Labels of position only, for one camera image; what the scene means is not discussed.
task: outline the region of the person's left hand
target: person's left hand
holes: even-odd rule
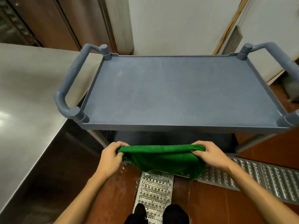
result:
[[[101,160],[95,172],[95,175],[99,174],[101,176],[104,176],[105,178],[111,177],[111,175],[113,175],[118,170],[123,158],[123,153],[118,153],[116,155],[116,150],[119,147],[124,146],[129,145],[121,141],[112,142],[110,145],[108,145],[108,147],[102,151]]]

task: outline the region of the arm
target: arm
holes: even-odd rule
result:
[[[102,185],[118,170],[123,153],[116,155],[115,152],[122,146],[128,146],[128,144],[113,142],[102,151],[101,160],[96,172],[54,224],[82,224],[84,222],[88,210]]]
[[[268,224],[299,223],[299,216],[260,186],[239,165],[228,158],[213,142],[197,141],[206,151],[192,151],[207,164],[226,172],[237,184],[242,193],[253,201],[260,215]]]

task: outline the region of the cart top shelf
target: cart top shelf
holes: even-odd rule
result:
[[[286,111],[249,59],[119,56],[102,61],[79,111],[84,129],[280,133]]]

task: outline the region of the cart handle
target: cart handle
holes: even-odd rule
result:
[[[244,60],[250,52],[259,49],[266,49],[279,65],[286,70],[295,81],[299,82],[299,66],[295,62],[292,62],[292,59],[283,52],[275,42],[266,42],[255,46],[246,43],[238,53],[237,58]]]
[[[104,60],[111,60],[112,58],[107,45],[104,44],[98,47],[91,44],[85,44],[69,68],[68,74],[65,77],[62,86],[54,96],[54,100],[59,112],[64,117],[73,119],[76,122],[89,122],[89,118],[79,107],[69,108],[65,102],[65,96],[69,92],[91,49],[102,53]]]

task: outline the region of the green towel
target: green towel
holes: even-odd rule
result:
[[[142,171],[159,170],[176,175],[189,174],[196,179],[205,162],[190,151],[204,151],[201,145],[139,145],[121,147],[123,161],[130,161]]]

